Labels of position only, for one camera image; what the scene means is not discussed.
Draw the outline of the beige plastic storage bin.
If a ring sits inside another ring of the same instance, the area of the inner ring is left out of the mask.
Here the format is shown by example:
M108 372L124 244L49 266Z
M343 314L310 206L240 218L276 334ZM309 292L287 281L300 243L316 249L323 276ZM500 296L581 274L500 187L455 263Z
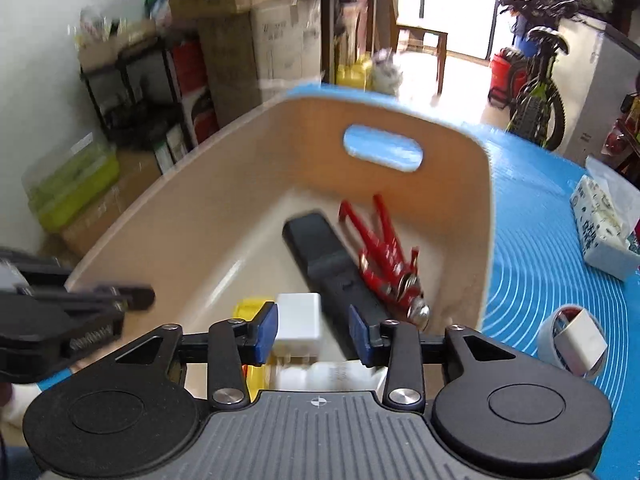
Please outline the beige plastic storage bin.
M73 290L148 284L154 307L126 318L132 341L176 323L207 330L245 299L306 292L282 236L314 210L351 202L372 220L381 195L405 249L418 248L428 331L480 326L494 246L484 148L460 127L386 99L305 91L213 136L157 180L76 266Z

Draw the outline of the red action figure toy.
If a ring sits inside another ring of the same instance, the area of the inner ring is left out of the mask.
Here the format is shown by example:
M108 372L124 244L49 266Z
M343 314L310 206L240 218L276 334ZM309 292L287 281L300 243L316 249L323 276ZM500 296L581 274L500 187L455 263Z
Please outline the red action figure toy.
M349 220L360 235L359 272L370 291L383 301L390 312L418 330L426 330L431 318L419 276L419 248L411 248L406 258L383 197L372 197L381 235L372 231L348 200L338 208L338 221Z

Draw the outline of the white charger plug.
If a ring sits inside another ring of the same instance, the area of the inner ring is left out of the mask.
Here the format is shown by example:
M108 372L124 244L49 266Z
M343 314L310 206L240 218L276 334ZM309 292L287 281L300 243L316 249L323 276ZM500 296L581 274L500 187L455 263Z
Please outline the white charger plug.
M318 359L322 343L321 298L316 292L277 296L278 332L272 353L279 359Z

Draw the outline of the white box inside tape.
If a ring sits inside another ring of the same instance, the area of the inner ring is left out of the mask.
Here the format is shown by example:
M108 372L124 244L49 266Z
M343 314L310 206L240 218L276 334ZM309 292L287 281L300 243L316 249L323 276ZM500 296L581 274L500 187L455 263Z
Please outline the white box inside tape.
M566 367L577 376L596 374L608 351L598 323L586 309L578 307L563 308L556 322L559 325L553 342Z

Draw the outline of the grey tape roll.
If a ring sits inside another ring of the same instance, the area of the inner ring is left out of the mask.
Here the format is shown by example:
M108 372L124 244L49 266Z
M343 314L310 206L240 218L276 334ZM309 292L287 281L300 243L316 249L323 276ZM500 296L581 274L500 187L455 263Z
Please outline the grey tape roll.
M592 382L605 367L608 342L599 321L587 309L564 304L539 327L537 356L542 362Z

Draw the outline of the green lidded container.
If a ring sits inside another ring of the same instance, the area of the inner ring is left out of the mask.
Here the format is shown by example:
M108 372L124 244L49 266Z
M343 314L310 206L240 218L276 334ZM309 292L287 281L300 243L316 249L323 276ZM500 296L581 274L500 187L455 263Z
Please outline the green lidded container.
M114 184L119 171L116 150L102 136L88 133L36 160L22 183L30 211L55 234Z

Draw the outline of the blue silicone baking mat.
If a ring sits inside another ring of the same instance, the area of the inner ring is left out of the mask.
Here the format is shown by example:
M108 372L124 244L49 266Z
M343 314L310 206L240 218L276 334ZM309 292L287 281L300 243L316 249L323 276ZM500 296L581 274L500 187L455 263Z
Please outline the blue silicone baking mat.
M303 86L288 97L318 98L418 116L462 131L485 149L494 190L495 238L482 331L533 353L545 318L561 304L579 304L602 324L608 360L596 384L614 410L613 426L597 466L601 479L639 475L639 277L626 282L591 269L582 260L570 192L582 176L572 162L502 130L392 98L333 86Z

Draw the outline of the brown cardboard box floor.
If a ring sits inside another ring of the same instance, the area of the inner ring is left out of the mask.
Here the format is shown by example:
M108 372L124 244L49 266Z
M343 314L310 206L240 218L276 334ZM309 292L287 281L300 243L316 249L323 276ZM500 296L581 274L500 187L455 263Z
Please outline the brown cardboard box floor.
M115 183L60 233L66 247L79 258L162 175L151 152L120 151L117 158L120 174Z

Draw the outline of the floral tissue box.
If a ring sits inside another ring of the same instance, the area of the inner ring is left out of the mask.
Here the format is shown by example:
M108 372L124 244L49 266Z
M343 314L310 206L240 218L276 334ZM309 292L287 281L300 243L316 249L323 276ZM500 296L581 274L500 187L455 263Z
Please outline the floral tissue box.
M570 196L582 258L624 282L639 269L639 190L592 156Z

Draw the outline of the black remote control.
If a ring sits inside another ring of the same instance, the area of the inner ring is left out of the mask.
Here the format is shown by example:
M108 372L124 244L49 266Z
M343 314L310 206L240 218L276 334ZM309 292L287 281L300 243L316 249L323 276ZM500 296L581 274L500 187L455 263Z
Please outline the black remote control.
M347 359L384 366L390 343L380 325L390 316L368 289L358 266L320 211L285 221L282 236Z

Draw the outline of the lower cardboard box left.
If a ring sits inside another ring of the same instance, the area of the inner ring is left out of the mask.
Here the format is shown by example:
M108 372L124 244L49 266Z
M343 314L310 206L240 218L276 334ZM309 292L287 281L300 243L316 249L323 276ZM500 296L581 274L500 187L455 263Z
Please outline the lower cardboard box left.
M274 0L247 13L201 20L198 36L222 124L322 79L320 0Z

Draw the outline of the red bucket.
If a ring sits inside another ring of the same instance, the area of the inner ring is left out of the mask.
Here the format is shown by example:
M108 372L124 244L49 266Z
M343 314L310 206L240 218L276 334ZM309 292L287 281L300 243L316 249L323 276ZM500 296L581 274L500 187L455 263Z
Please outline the red bucket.
M492 56L487 96L492 106L505 108L518 95L526 77L526 65L522 64L523 61L522 52L511 47L502 48Z

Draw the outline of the white freezer cabinet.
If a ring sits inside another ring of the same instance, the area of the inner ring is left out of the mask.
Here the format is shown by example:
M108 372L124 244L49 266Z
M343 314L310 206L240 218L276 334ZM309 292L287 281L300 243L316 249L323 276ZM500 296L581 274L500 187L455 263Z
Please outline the white freezer cabinet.
M612 25L582 14L563 20L559 33L570 53L553 69L565 110L565 134L555 153L582 166L587 157L601 155L620 104L634 91L639 46Z

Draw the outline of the yellow jug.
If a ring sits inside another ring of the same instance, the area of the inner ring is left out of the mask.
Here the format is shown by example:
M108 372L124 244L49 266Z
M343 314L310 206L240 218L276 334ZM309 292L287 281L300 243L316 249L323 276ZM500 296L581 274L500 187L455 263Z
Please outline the yellow jug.
M372 58L369 53L365 53L352 64L337 66L335 83L341 87L369 91L372 67Z

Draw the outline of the wooden chair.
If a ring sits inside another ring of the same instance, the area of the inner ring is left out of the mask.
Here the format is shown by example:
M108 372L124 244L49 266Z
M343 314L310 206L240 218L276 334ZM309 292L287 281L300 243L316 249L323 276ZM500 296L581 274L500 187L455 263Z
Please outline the wooden chair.
M426 28L418 20L403 21L399 14L399 0L390 0L390 48L393 52L397 51L401 32L408 34L408 46L420 51L425 48L424 38L426 36L432 36L437 39L433 52L436 56L437 95L440 96L444 86L448 34L440 30Z

